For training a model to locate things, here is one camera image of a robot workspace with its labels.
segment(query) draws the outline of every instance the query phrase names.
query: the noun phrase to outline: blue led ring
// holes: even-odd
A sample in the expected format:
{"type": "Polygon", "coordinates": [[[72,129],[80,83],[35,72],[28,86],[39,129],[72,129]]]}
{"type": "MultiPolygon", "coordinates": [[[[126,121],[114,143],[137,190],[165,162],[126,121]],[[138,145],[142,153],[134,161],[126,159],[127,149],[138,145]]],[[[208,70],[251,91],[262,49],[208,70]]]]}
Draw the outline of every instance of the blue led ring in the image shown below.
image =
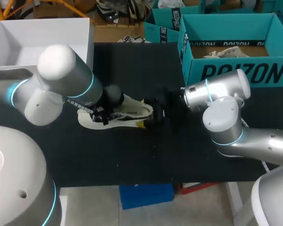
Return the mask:
{"type": "Polygon", "coordinates": [[[213,99],[212,99],[211,93],[209,92],[209,89],[208,89],[208,79],[206,79],[205,83],[206,83],[206,87],[207,87],[207,92],[208,92],[209,100],[210,100],[211,102],[213,102],[213,99]]]}
{"type": "Polygon", "coordinates": [[[93,84],[93,80],[94,80],[94,75],[93,75],[93,73],[92,73],[92,81],[91,81],[91,83],[90,83],[90,86],[87,88],[87,90],[85,90],[85,92],[81,93],[80,95],[73,96],[73,97],[69,97],[69,96],[68,96],[68,98],[78,98],[78,97],[81,97],[81,96],[85,95],[85,94],[90,90],[90,88],[91,88],[91,86],[92,86],[92,84],[93,84]]]}
{"type": "Polygon", "coordinates": [[[236,139],[235,141],[233,141],[233,142],[231,142],[231,143],[228,143],[228,144],[219,144],[219,143],[217,143],[216,141],[214,141],[213,139],[212,139],[212,141],[213,141],[215,144],[220,145],[220,146],[229,146],[229,145],[232,145],[232,144],[236,143],[236,142],[242,137],[242,135],[243,135],[243,128],[242,128],[242,133],[241,133],[241,135],[238,137],[238,139],[236,139]]]}
{"type": "Polygon", "coordinates": [[[19,88],[24,82],[26,82],[28,79],[25,79],[21,82],[18,83],[18,85],[16,85],[16,87],[13,89],[13,91],[11,92],[11,96],[10,96],[10,101],[11,101],[11,104],[13,105],[13,107],[15,108],[15,105],[14,105],[14,94],[17,90],[17,88],[19,88]]]}
{"type": "Polygon", "coordinates": [[[56,188],[56,184],[55,182],[53,181],[53,186],[55,188],[55,198],[53,200],[53,205],[52,205],[52,208],[50,210],[50,213],[48,215],[48,217],[46,218],[46,220],[44,221],[44,223],[42,224],[42,226],[45,226],[47,224],[47,222],[49,221],[49,218],[51,217],[52,213],[53,213],[53,210],[55,208],[55,205],[56,205],[56,200],[57,200],[57,188],[56,188]]]}

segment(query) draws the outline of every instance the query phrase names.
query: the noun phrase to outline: black table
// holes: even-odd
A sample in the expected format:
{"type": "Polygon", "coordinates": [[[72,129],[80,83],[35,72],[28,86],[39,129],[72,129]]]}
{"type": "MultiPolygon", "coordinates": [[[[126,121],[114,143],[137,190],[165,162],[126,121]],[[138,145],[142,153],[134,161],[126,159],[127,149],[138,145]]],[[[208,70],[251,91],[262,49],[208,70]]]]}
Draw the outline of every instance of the black table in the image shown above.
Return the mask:
{"type": "MultiPolygon", "coordinates": [[[[95,44],[94,72],[131,97],[153,97],[163,87],[184,86],[176,44],[95,44]]],[[[283,129],[283,88],[252,89],[242,117],[250,127],[283,129]]],[[[213,146],[200,121],[189,117],[173,134],[163,128],[90,130],[65,104],[52,124],[34,126],[12,107],[0,105],[0,125],[33,138],[44,152],[58,186],[97,186],[256,180],[262,163],[226,158],[213,146]]]]}

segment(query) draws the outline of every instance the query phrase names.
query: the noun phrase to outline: white cable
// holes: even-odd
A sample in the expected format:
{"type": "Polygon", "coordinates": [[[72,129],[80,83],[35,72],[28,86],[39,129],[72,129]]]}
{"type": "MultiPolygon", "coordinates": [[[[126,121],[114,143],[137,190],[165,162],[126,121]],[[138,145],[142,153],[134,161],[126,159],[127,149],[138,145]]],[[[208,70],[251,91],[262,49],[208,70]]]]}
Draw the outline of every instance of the white cable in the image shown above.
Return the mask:
{"type": "MultiPolygon", "coordinates": [[[[245,121],[243,118],[241,118],[241,121],[242,121],[242,124],[243,124],[245,127],[249,127],[248,124],[246,123],[246,121],[245,121]]],[[[266,165],[266,162],[264,162],[264,161],[261,161],[261,162],[262,162],[262,164],[263,164],[263,166],[264,166],[264,169],[265,169],[266,173],[269,173],[270,170],[269,170],[268,166],[266,165]]]]}

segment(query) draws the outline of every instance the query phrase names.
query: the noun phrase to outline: circular hole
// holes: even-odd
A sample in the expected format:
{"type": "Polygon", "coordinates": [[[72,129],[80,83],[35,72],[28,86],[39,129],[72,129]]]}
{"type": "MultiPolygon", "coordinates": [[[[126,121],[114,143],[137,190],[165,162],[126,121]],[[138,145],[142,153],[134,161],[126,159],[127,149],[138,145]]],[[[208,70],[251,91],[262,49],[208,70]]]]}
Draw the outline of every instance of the circular hole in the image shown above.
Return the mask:
{"type": "Polygon", "coordinates": [[[17,192],[17,194],[18,194],[19,197],[22,198],[22,199],[26,199],[26,198],[27,198],[27,193],[26,193],[26,191],[19,190],[19,191],[17,192]]]}

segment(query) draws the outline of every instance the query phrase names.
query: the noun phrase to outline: white sneaker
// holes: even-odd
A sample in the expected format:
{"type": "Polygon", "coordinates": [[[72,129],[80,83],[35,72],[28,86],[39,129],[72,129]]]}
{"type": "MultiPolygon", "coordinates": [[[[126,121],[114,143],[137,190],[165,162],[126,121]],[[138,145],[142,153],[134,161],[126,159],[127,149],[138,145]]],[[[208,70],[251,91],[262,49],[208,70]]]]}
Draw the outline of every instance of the white sneaker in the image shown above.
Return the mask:
{"type": "Polygon", "coordinates": [[[79,123],[88,129],[109,129],[119,126],[144,128],[143,121],[151,118],[153,114],[152,106],[127,95],[124,95],[122,105],[113,110],[114,113],[110,114],[107,125],[103,124],[100,116],[96,117],[82,109],[77,111],[77,118],[79,123]]]}
{"type": "Polygon", "coordinates": [[[231,58],[231,57],[249,57],[248,55],[242,53],[238,46],[227,48],[221,52],[211,52],[209,56],[204,56],[203,58],[231,58]]]}

